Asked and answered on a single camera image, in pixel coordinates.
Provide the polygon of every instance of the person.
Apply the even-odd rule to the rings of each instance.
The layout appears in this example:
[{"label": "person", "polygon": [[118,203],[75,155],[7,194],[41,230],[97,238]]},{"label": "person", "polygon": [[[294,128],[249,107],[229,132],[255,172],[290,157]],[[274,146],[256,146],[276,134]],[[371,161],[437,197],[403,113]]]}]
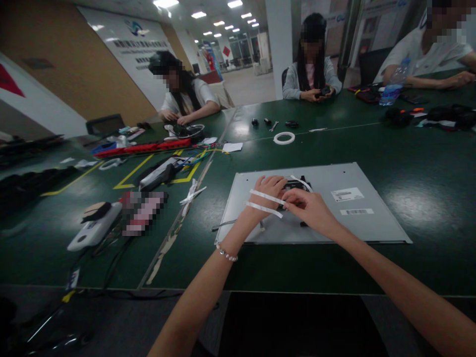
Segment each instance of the person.
[{"label": "person", "polygon": [[374,83],[387,85],[393,72],[402,60],[409,57],[409,76],[406,87],[453,89],[476,80],[476,75],[462,71],[445,79],[427,79],[415,76],[437,72],[440,67],[458,61],[476,72],[476,53],[467,43],[441,42],[438,39],[457,28],[471,11],[471,0],[433,0],[428,8],[426,22],[405,36],[388,55],[381,66]]},{"label": "person", "polygon": [[[282,176],[262,176],[254,189],[286,200],[287,210],[345,249],[443,356],[476,356],[476,324],[352,234],[337,221],[320,194],[297,188],[284,191],[286,182]],[[254,194],[249,201],[274,210],[278,208],[278,203]],[[249,206],[240,213],[219,245],[220,250],[214,250],[178,300],[148,357],[190,356],[201,326],[220,297],[232,268],[233,262],[227,254],[236,257],[246,237],[268,215]]]},{"label": "person", "polygon": [[[302,23],[296,62],[289,66],[283,86],[284,99],[323,102],[341,91],[342,83],[331,59],[324,55],[326,26],[326,19],[318,13],[309,15]],[[330,93],[319,96],[326,85]]]},{"label": "person", "polygon": [[169,51],[157,51],[149,61],[149,70],[162,76],[169,89],[159,111],[162,121],[187,125],[220,111],[208,84],[183,69],[183,64]]}]

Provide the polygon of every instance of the woman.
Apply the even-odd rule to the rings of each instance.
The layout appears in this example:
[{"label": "woman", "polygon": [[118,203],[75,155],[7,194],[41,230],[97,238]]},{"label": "woman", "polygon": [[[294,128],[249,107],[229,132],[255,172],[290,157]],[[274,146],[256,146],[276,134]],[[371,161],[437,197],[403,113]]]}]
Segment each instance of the woman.
[{"label": "woman", "polygon": [[187,125],[220,110],[208,84],[184,70],[182,63],[169,51],[157,51],[149,61],[149,70],[162,76],[169,89],[159,111],[162,121]]},{"label": "woman", "polygon": [[[476,356],[476,325],[469,318],[354,236],[336,220],[320,194],[297,188],[284,192],[286,182],[281,176],[262,176],[254,189],[286,200],[287,210],[345,249],[443,356]],[[249,201],[273,210],[278,208],[278,203],[257,195],[251,195]],[[243,210],[220,250],[214,250],[178,300],[148,357],[190,356],[202,325],[222,293],[234,257],[246,237],[268,215],[249,206]]]},{"label": "woman", "polygon": [[[302,23],[296,62],[288,68],[284,99],[323,102],[342,89],[330,57],[324,56],[327,21],[321,14],[309,15]],[[330,93],[320,96],[326,85]]]}]

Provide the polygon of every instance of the black floor mat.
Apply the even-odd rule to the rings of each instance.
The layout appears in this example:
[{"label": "black floor mat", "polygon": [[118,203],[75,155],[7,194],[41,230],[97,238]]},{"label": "black floor mat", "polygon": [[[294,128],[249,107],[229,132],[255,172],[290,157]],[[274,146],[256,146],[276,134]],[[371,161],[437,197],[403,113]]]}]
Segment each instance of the black floor mat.
[{"label": "black floor mat", "polygon": [[388,354],[358,296],[232,293],[219,356]]}]

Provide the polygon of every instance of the gray cardigan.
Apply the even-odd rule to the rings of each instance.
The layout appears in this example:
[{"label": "gray cardigan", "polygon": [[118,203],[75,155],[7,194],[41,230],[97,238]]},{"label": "gray cardigan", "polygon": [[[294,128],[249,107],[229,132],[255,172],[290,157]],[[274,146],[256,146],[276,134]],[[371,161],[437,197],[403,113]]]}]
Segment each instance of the gray cardigan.
[{"label": "gray cardigan", "polygon": [[[289,66],[288,73],[286,74],[286,82],[283,87],[284,99],[301,98],[301,91],[299,90],[299,81],[297,76],[298,63],[294,62]],[[336,90],[336,94],[338,94],[342,89],[342,83],[334,72],[334,66],[332,65],[330,57],[326,57],[324,60],[324,76],[326,78],[326,83],[333,87]]]}]

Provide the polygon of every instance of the pink top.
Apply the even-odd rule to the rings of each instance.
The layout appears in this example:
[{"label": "pink top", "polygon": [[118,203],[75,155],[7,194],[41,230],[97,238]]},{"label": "pink top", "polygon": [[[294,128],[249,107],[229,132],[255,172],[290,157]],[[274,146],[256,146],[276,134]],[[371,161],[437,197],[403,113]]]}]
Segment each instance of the pink top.
[{"label": "pink top", "polygon": [[306,72],[307,72],[307,81],[309,82],[309,87],[311,87],[311,89],[314,89],[314,65],[306,64]]}]

